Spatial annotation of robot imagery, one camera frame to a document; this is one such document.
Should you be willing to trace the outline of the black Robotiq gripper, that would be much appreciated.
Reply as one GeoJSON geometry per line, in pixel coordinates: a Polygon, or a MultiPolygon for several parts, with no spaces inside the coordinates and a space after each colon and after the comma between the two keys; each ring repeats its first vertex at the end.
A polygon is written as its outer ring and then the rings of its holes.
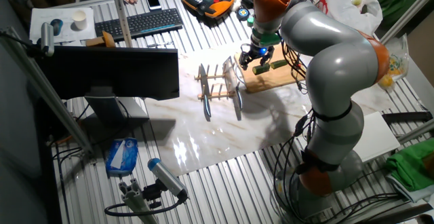
{"type": "Polygon", "coordinates": [[[264,66],[273,57],[275,51],[274,46],[257,47],[253,44],[244,43],[241,45],[241,53],[239,57],[239,66],[246,71],[248,64],[255,59],[260,58],[260,66],[264,66]]]}

